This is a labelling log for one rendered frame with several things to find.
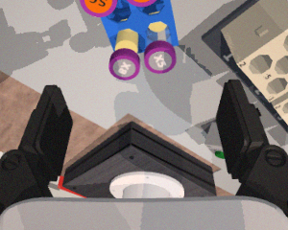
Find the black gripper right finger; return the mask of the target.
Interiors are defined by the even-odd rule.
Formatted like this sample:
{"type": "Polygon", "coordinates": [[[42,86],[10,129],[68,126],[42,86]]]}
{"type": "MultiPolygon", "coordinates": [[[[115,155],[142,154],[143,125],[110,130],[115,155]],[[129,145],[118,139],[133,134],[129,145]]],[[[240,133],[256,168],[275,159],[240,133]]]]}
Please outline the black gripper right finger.
{"type": "Polygon", "coordinates": [[[267,200],[288,218],[288,154],[270,145],[240,80],[225,82],[216,124],[228,174],[241,183],[236,196],[267,200]]]}

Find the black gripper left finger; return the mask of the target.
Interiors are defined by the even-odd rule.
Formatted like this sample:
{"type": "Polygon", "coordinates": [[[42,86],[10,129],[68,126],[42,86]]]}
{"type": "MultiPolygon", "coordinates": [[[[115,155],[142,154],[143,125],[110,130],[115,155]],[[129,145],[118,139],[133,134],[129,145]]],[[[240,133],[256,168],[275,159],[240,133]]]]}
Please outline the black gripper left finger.
{"type": "Polygon", "coordinates": [[[18,149],[0,158],[0,215],[19,201],[53,197],[48,185],[61,175],[72,126],[60,87],[45,85],[18,149]]]}

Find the grey flat mat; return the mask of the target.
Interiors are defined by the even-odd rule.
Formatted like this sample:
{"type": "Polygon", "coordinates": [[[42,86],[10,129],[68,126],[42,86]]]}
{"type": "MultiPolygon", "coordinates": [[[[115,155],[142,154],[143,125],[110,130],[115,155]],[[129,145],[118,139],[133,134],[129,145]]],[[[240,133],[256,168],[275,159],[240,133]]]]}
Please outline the grey flat mat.
{"type": "MultiPolygon", "coordinates": [[[[0,0],[0,71],[40,94],[55,84],[68,109],[105,129],[130,113],[219,167],[215,186],[236,195],[241,183],[204,144],[201,126],[215,120],[224,83],[240,79],[202,35],[246,1],[171,0],[176,65],[153,73],[139,53],[138,75],[119,80],[108,69],[113,49],[102,19],[85,12],[80,0],[0,0]]],[[[269,143],[288,154],[287,132],[241,83],[259,109],[269,143]]]]}

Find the blue sample rack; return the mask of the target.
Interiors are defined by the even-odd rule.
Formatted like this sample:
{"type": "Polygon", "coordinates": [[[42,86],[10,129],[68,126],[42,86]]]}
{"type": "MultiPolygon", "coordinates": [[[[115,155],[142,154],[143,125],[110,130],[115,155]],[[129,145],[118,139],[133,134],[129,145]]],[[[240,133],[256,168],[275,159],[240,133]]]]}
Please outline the blue sample rack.
{"type": "Polygon", "coordinates": [[[159,21],[169,26],[172,46],[179,45],[170,0],[156,0],[156,3],[148,7],[139,8],[140,7],[130,4],[127,0],[118,0],[115,10],[110,15],[101,17],[112,49],[114,49],[118,32],[131,29],[137,32],[139,36],[138,54],[144,53],[147,28],[151,23],[159,21]],[[158,13],[147,14],[152,12],[158,13]],[[127,20],[120,21],[123,19],[127,20]]]}

